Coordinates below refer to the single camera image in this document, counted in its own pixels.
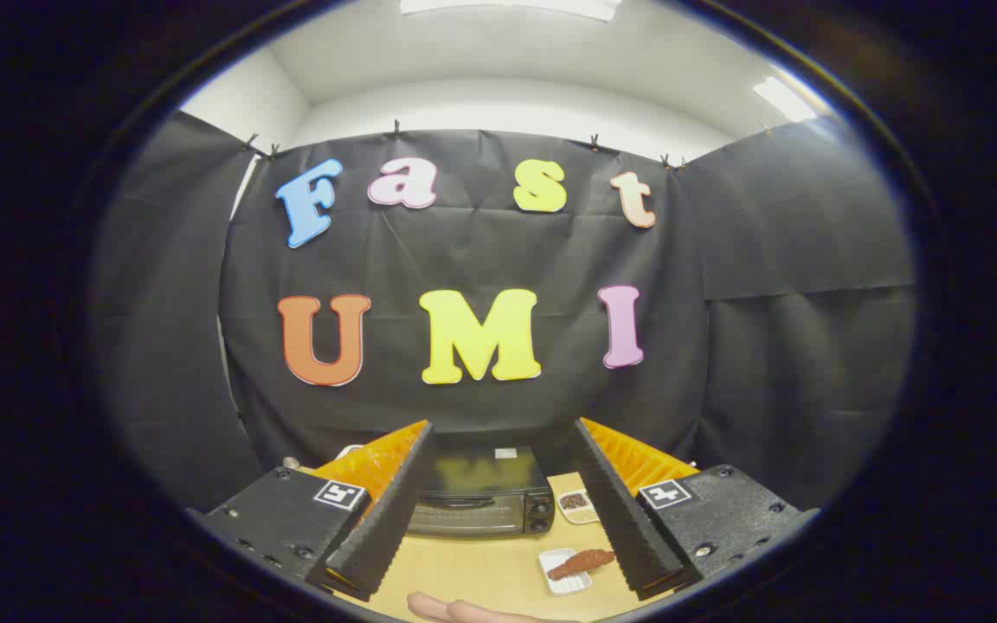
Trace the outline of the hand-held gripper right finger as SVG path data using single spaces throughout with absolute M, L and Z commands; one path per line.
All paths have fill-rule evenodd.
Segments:
M 816 516 L 737 466 L 699 470 L 586 418 L 574 425 L 574 462 L 640 600 L 736 570 Z

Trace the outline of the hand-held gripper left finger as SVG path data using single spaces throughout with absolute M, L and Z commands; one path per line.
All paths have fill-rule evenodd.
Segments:
M 276 466 L 190 515 L 261 570 L 366 601 L 395 560 L 434 456 L 434 428 L 418 421 L 317 469 Z

